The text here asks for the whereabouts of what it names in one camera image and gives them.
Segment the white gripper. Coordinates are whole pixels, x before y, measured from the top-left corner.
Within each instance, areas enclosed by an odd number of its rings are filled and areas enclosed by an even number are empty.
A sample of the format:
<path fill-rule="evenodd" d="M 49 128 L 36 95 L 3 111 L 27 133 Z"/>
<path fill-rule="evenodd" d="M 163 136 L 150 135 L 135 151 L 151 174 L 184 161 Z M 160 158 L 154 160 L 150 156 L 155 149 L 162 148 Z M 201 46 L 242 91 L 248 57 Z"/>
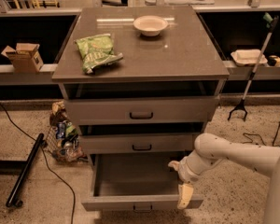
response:
<path fill-rule="evenodd" d="M 194 187 L 191 184 L 194 184 L 199 180 L 199 176 L 189 168 L 188 159 L 188 157 L 184 157 L 180 162 L 170 161 L 168 163 L 168 166 L 177 171 L 180 180 L 184 182 L 183 184 L 178 185 L 178 209 L 185 209 L 189 205 L 194 191 Z"/>

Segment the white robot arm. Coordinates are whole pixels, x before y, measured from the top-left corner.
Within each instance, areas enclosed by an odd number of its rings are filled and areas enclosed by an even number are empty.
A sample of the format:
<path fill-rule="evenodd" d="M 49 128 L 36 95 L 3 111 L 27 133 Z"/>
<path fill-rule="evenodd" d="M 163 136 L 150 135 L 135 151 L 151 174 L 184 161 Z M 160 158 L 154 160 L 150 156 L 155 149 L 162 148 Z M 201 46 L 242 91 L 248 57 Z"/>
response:
<path fill-rule="evenodd" d="M 270 178 L 263 224 L 280 224 L 280 147 L 233 143 L 211 133 L 198 135 L 188 156 L 168 163 L 181 180 L 177 208 L 185 209 L 189 205 L 193 184 L 222 160 L 233 161 Z"/>

